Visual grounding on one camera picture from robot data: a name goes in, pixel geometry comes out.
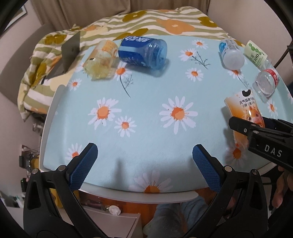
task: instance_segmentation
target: light blue tablecloth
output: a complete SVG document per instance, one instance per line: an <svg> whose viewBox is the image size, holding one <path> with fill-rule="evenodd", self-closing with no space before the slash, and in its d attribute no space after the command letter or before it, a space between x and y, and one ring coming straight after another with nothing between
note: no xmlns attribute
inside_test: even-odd
<svg viewBox="0 0 293 238"><path fill-rule="evenodd" d="M86 182L125 191L179 192L207 187L192 159L196 144L237 171L268 163L246 150L234 158L224 104L226 97L246 89L239 78L251 87L259 70L248 59L241 72L223 68L216 40L157 38L168 45L168 62L161 73L121 62L113 79L91 81L77 67L50 128L46 168L68 164L72 155L93 142L99 154ZM255 95L262 115L291 121L288 93L281 80L267 104Z"/></svg>

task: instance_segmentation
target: clear plastic bottle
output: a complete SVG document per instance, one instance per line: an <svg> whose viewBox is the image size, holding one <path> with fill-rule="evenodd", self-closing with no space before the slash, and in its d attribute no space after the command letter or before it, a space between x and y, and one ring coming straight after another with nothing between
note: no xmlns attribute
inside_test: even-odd
<svg viewBox="0 0 293 238"><path fill-rule="evenodd" d="M118 46L110 40L101 40L84 63L85 72L92 80L111 78L115 69L113 60L117 55Z"/></svg>
<svg viewBox="0 0 293 238"><path fill-rule="evenodd" d="M241 69L244 65L244 55L235 41L230 39L221 40L219 50L225 67L229 70Z"/></svg>
<svg viewBox="0 0 293 238"><path fill-rule="evenodd" d="M279 81L278 72L274 68L270 68L261 71L252 86L260 99L265 103L275 91Z"/></svg>
<svg viewBox="0 0 293 238"><path fill-rule="evenodd" d="M151 69L161 69L167 56L167 43L161 39L127 36L118 48L120 60Z"/></svg>
<svg viewBox="0 0 293 238"><path fill-rule="evenodd" d="M255 43L251 40L248 41L244 48L244 55L251 60L252 63L255 64L260 70L271 68L272 60L268 57L268 55L259 48Z"/></svg>

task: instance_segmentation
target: human hand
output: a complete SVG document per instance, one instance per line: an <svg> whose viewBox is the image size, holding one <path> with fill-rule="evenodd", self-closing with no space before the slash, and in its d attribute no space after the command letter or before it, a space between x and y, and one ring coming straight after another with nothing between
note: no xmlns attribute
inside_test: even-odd
<svg viewBox="0 0 293 238"><path fill-rule="evenodd" d="M278 167L279 171L284 171L284 168L282 168L281 166ZM288 187L290 188L291 191L293 191L293 174L290 173L287 177L287 184ZM286 186L285 184L285 180L284 180L284 173L282 173L282 175L278 178L277 180L277 189L275 191L273 200L272 200L272 205L275 208L278 208L282 202L283 202L283 190L284 187Z"/></svg>

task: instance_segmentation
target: blue plastic bottle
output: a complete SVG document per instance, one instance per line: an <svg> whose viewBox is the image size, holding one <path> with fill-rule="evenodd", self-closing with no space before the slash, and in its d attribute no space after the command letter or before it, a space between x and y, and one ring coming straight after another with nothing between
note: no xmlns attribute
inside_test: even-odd
<svg viewBox="0 0 293 238"><path fill-rule="evenodd" d="M151 69L161 69L167 56L167 43L164 40L127 36L118 48L120 60Z"/></svg>

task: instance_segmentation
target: white daisy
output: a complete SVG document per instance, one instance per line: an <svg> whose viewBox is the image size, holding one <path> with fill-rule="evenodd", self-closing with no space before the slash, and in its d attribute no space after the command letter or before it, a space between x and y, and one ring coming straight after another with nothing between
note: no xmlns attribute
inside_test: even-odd
<svg viewBox="0 0 293 238"><path fill-rule="evenodd" d="M170 98L168 99L169 104L162 104L162 106L167 111L161 111L159 114L161 116L164 116L161 118L161 121L168 121L165 125L163 125L164 128L169 127L174 122L174 134L176 135L178 132L179 122L181 123L183 129L186 131L186 126L189 126L190 128L195 127L195 122L190 119L190 117L196 117L198 115L195 111L188 111L189 108L192 107L193 103L189 103L186 107L183 108L185 97L179 101L179 98L175 97L174 103Z"/></svg>
<svg viewBox="0 0 293 238"><path fill-rule="evenodd" d="M269 109L269 112L271 113L271 116L276 118L278 116L278 112L277 112L277 107L275 106L275 102L273 102L272 99L270 98L267 101L267 104L268 104L268 109Z"/></svg>
<svg viewBox="0 0 293 238"><path fill-rule="evenodd" d="M153 171L151 178L147 173L144 173L141 177L135 178L136 184L130 185L128 189L133 192L141 193L164 193L169 191L173 186L168 186L171 179L168 178L165 181L159 183L160 173Z"/></svg>
<svg viewBox="0 0 293 238"><path fill-rule="evenodd" d="M288 100L291 101L291 104L293 104L293 97L289 91L288 91L287 97L288 97Z"/></svg>
<svg viewBox="0 0 293 238"><path fill-rule="evenodd" d="M76 143L75 146L72 144L71 148L68 148L68 152L66 153L68 156L65 157L67 160L72 160L75 156L80 155L82 145L78 146Z"/></svg>
<svg viewBox="0 0 293 238"><path fill-rule="evenodd" d="M78 73L84 69L84 62L81 62L75 69L75 73Z"/></svg>
<svg viewBox="0 0 293 238"><path fill-rule="evenodd" d="M182 61L187 61L190 57L195 55L195 52L196 50L194 48L188 50L181 50L180 53L182 53L182 55L180 55L179 58Z"/></svg>
<svg viewBox="0 0 293 238"><path fill-rule="evenodd" d="M200 47L204 48L205 50L208 48L207 44L202 40L193 40L192 44L196 45L196 48Z"/></svg>
<svg viewBox="0 0 293 238"><path fill-rule="evenodd" d="M243 74L240 70L228 70L228 74L232 76L234 79L243 79Z"/></svg>
<svg viewBox="0 0 293 238"><path fill-rule="evenodd" d="M80 86L80 83L81 83L81 79L72 79L70 82L69 82L69 90L74 90L76 91L76 89Z"/></svg>
<svg viewBox="0 0 293 238"><path fill-rule="evenodd" d="M121 112L121 109L111 108L112 106L116 105L118 100L115 99L108 99L106 101L105 98L102 100L97 100L98 108L93 108L88 115L94 115L93 119L89 121L89 125L95 123L95 130L97 129L100 123L103 126L107 125L107 120L113 121L115 117L114 113Z"/></svg>
<svg viewBox="0 0 293 238"><path fill-rule="evenodd" d="M246 149L243 147L237 147L233 142L226 149L225 154L226 162L234 169L238 167L243 168L245 161L247 161Z"/></svg>
<svg viewBox="0 0 293 238"><path fill-rule="evenodd" d="M196 68L191 68L188 69L187 72L185 72L186 76L191 80L191 81L202 81L203 78L203 73L201 72L200 69Z"/></svg>
<svg viewBox="0 0 293 238"><path fill-rule="evenodd" d="M124 79L125 77L128 77L130 74L132 74L132 72L126 68L126 64L125 62L120 61L116 71L115 71L115 75L114 78L118 80Z"/></svg>
<svg viewBox="0 0 293 238"><path fill-rule="evenodd" d="M134 122L135 121L131 121L131 117L129 117L129 119L127 119L127 116L125 116L125 118L120 117L117 119L117 121L115 121L115 123L118 124L118 126L115 126L114 129L119 129L118 133L120 133L121 137L124 137L125 133L128 137L130 137L130 131L135 133L135 130L131 128L136 127Z"/></svg>

